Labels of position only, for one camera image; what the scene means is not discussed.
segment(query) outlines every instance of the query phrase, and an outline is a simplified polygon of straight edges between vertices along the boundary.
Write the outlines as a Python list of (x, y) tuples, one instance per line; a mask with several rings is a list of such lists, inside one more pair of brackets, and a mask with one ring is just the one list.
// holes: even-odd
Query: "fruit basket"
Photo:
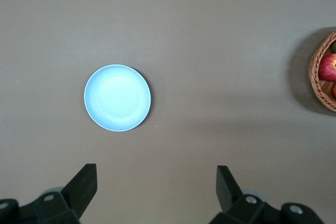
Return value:
[(336, 31), (333, 31), (320, 45), (309, 65), (309, 79), (317, 98), (330, 110), (336, 112), (336, 98), (333, 96), (333, 86), (336, 81), (325, 81), (319, 78), (321, 59), (332, 53), (331, 44), (336, 41)]

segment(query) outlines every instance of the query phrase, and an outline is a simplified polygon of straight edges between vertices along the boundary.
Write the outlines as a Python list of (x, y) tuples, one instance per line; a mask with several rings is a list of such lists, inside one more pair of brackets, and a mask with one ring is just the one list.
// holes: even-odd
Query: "silver bolt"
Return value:
[(5, 209), (6, 207), (8, 207), (7, 202), (0, 204), (0, 209)]
[(298, 206), (291, 205), (291, 206), (289, 207), (289, 209), (290, 209), (292, 212), (296, 213), (296, 214), (299, 214), (299, 215), (303, 214), (302, 209), (301, 209), (300, 207), (298, 207)]
[(252, 196), (247, 196), (247, 197), (246, 197), (246, 201), (247, 201), (248, 203), (250, 203), (250, 204), (255, 204), (255, 203), (257, 203), (256, 198), (255, 198), (255, 197), (252, 197)]
[(44, 197), (44, 201), (50, 201), (50, 200), (53, 200), (54, 199), (54, 196), (52, 195), (52, 194), (50, 194), (50, 195), (48, 195), (48, 196), (46, 196), (46, 197)]

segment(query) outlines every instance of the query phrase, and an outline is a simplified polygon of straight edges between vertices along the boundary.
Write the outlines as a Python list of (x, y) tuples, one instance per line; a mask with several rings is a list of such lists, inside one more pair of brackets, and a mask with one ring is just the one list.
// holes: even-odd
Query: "gray tabletop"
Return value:
[[(335, 113), (308, 64), (335, 0), (0, 0), (0, 198), (27, 204), (96, 163), (81, 221), (206, 224), (216, 166), (279, 208), (336, 219)], [(111, 132), (83, 93), (99, 68), (139, 71), (146, 120)]]

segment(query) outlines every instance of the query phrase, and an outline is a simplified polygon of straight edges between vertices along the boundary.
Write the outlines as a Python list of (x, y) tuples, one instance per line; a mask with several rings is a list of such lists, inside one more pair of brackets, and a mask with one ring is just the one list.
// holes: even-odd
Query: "blue plate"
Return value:
[(109, 65), (90, 77), (84, 102), (99, 126), (110, 131), (128, 131), (146, 118), (151, 93), (145, 79), (134, 69)]

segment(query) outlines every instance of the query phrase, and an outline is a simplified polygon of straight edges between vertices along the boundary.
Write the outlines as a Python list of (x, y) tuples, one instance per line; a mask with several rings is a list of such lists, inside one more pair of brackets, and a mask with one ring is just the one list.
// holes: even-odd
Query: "wicker basket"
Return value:
[(331, 53), (331, 44), (336, 40), (336, 31), (332, 32), (321, 44), (311, 58), (309, 65), (309, 79), (317, 98), (330, 110), (336, 112), (336, 98), (332, 95), (332, 87), (336, 82), (319, 79), (319, 65), (321, 59)]

